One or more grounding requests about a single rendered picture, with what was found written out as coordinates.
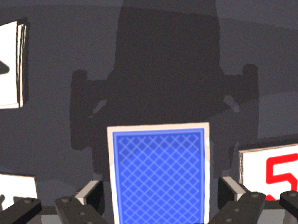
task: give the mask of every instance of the red number 5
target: red number 5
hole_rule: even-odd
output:
[[[274,184],[283,181],[288,181],[291,184],[291,191],[297,191],[297,179],[291,173],[285,173],[280,175],[273,175],[273,166],[276,164],[294,162],[298,160],[298,154],[289,154],[284,156],[277,156],[268,158],[266,161],[266,183]],[[272,195],[267,195],[266,200],[268,201],[276,201]]]

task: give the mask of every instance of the blue diamond pattern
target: blue diamond pattern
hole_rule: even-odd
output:
[[[113,138],[120,224],[204,222],[204,129]]]

